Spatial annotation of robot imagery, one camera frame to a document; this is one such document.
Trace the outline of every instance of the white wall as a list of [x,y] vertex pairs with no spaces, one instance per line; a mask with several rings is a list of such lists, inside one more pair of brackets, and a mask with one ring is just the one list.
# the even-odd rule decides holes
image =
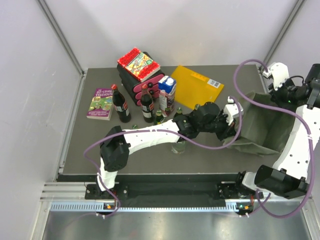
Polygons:
[[0,1],[0,239],[24,240],[80,76],[35,0]]
[[82,68],[132,47],[163,66],[263,59],[295,0],[46,0]]
[[[270,61],[286,64],[291,76],[306,77],[311,66],[320,63],[320,14],[317,13],[319,9],[319,0],[305,1]],[[315,159],[316,184],[312,195],[320,212],[320,143],[316,147]]]

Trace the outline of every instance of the gray bag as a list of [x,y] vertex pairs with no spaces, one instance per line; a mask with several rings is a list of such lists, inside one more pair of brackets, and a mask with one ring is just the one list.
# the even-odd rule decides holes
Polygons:
[[[269,94],[252,91],[246,96],[255,102],[276,106],[270,100]],[[242,129],[240,137],[229,148],[256,155],[280,154],[288,141],[295,117],[255,106],[243,98],[239,99],[239,103],[244,110]],[[238,118],[236,122],[235,128],[237,130],[239,126]],[[232,139],[233,136],[226,138],[223,144],[229,143]]]

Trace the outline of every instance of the metal floor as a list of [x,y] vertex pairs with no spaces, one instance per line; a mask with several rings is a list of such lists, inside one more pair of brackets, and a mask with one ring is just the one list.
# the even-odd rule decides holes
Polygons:
[[[280,215],[291,212],[297,205],[297,202],[271,202],[266,207]],[[95,215],[77,219],[82,214],[50,212],[43,240],[311,239],[302,213],[287,219],[276,219],[263,210],[249,218],[239,218],[235,213],[121,212],[105,220]]]

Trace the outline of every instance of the barcode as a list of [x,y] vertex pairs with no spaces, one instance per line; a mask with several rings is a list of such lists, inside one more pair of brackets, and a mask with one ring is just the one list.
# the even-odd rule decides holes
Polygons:
[[208,83],[209,85],[215,87],[215,88],[219,88],[219,86],[220,86],[220,82],[217,82],[217,81],[215,81],[215,80],[213,80],[213,79],[209,79],[209,81],[208,81],[207,83]]

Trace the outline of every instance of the book cover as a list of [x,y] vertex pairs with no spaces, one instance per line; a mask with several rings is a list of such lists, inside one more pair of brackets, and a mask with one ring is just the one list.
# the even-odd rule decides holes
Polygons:
[[144,82],[160,70],[160,65],[157,62],[136,47],[121,57],[117,62],[140,82]]
[[113,109],[112,95],[112,89],[97,88],[86,117],[88,119],[109,120]]

